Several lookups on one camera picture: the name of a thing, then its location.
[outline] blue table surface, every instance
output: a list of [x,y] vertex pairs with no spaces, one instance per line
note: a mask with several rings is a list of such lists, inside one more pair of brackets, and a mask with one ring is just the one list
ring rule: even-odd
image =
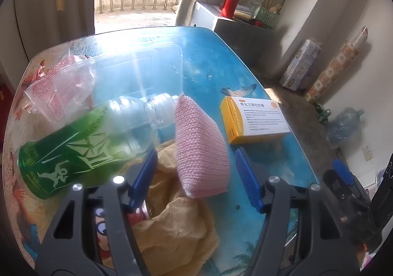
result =
[[[173,42],[182,49],[183,91],[217,122],[225,137],[220,103],[223,88],[232,91],[256,84],[246,95],[269,99],[261,84],[237,55],[212,31],[194,27],[154,27],[103,33],[70,42],[73,54],[97,56],[102,53],[121,52],[135,45],[149,46]],[[235,167],[237,145],[228,145],[231,180],[228,192],[207,198],[215,216],[220,245],[207,261],[204,275],[239,275],[251,258],[264,215],[251,207]],[[270,173],[289,184],[307,187],[317,179],[292,133],[282,139],[244,145],[253,162],[260,163]],[[293,212],[288,231],[296,221]]]

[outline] pink sponge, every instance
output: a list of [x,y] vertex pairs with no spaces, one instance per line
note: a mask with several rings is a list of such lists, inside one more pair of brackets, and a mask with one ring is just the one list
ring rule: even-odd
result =
[[187,196],[226,192],[229,157],[217,124],[188,96],[175,109],[177,172]]

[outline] table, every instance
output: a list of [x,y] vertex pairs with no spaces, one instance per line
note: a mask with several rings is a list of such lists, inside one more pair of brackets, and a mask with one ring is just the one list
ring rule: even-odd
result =
[[[269,99],[261,84],[235,53],[212,31],[193,27],[154,27],[128,29],[93,35],[47,49],[29,63],[16,92],[5,134],[3,152],[3,184],[11,226],[26,261],[33,267],[36,251],[56,212],[59,197],[45,201],[29,198],[16,183],[13,162],[19,146],[30,139],[50,133],[46,120],[24,111],[23,91],[31,83],[40,63],[52,67],[70,51],[75,55],[97,56],[121,52],[136,44],[174,42],[183,53],[183,90],[218,124],[225,136],[219,105],[231,90],[243,89],[247,97]],[[234,154],[238,146],[228,146],[231,180],[228,192],[207,198],[215,216],[220,245],[202,269],[204,275],[238,275],[244,268],[234,257],[251,258],[259,237],[264,215],[250,206],[235,168]],[[282,139],[244,146],[253,162],[262,163],[270,174],[289,184],[308,186],[317,179],[294,135]],[[291,215],[292,229],[296,215]]]

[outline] tiled floor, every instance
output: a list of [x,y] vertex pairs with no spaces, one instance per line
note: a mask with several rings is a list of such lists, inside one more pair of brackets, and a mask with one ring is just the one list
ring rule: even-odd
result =
[[156,26],[173,26],[176,14],[168,7],[168,10],[158,8],[157,10],[150,9],[142,10],[136,8],[114,9],[109,13],[109,10],[104,10],[103,14],[94,13],[94,24],[96,27],[96,34],[142,27],[156,27]]

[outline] green bottle label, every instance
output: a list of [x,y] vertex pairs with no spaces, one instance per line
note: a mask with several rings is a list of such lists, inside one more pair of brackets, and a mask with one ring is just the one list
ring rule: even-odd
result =
[[102,184],[132,158],[125,135],[108,133],[103,126],[109,113],[108,106],[97,108],[20,148],[20,174],[34,195],[49,198],[87,173],[90,185]]

